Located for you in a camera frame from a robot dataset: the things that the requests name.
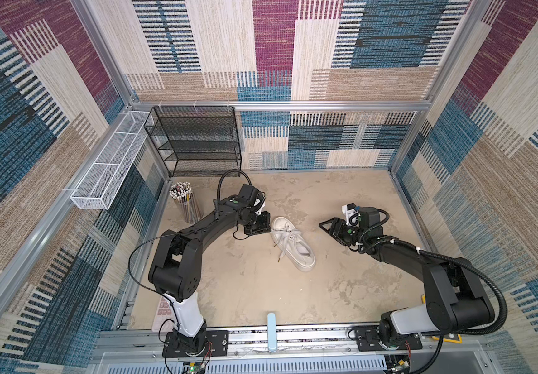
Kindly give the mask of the white canvas sneaker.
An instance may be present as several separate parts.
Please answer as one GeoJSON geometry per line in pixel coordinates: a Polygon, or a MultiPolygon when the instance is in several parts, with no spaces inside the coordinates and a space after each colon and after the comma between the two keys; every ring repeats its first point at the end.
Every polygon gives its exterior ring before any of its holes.
{"type": "Polygon", "coordinates": [[[284,257],[302,272],[310,272],[316,265],[316,256],[303,238],[303,234],[285,217],[277,217],[271,223],[271,236],[280,250],[278,262],[284,257]]]}

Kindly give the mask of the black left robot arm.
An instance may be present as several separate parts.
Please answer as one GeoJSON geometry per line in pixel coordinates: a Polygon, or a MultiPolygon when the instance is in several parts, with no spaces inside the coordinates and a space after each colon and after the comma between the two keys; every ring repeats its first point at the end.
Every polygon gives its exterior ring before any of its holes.
{"type": "Polygon", "coordinates": [[[216,199],[214,211],[197,224],[161,236],[148,280],[172,307],[175,322],[169,341],[175,347],[200,352],[207,344],[207,324],[197,301],[204,252],[232,228],[243,227],[247,237],[270,232],[265,201],[265,193],[244,184],[236,195],[216,199]]]}

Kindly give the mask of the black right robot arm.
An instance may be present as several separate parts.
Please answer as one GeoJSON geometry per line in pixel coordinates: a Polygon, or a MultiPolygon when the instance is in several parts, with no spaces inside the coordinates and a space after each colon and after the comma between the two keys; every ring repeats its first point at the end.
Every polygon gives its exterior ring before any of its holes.
{"type": "Polygon", "coordinates": [[[390,219],[386,210],[348,204],[343,212],[344,218],[323,221],[320,229],[351,251],[395,266],[423,283],[423,304],[381,316],[378,333],[383,346],[396,348],[415,334],[486,335],[503,327],[507,319],[503,292],[470,261],[385,235],[390,219]]]}

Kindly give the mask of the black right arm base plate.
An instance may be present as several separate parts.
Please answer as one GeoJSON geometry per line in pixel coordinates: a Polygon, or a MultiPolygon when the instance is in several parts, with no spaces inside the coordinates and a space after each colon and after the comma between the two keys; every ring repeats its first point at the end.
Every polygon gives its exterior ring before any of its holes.
{"type": "Polygon", "coordinates": [[[359,325],[348,331],[348,337],[355,341],[360,352],[382,352],[410,349],[412,352],[423,348],[418,334],[400,335],[390,327],[380,324],[359,325]]]}

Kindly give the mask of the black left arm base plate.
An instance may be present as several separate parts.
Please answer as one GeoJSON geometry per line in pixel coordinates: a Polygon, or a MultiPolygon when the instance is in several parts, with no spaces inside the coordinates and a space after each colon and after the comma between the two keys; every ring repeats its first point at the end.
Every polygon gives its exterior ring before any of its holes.
{"type": "Polygon", "coordinates": [[[228,330],[202,331],[193,338],[178,332],[169,332],[164,340],[163,358],[204,357],[210,352],[211,358],[227,355],[228,330]]]}

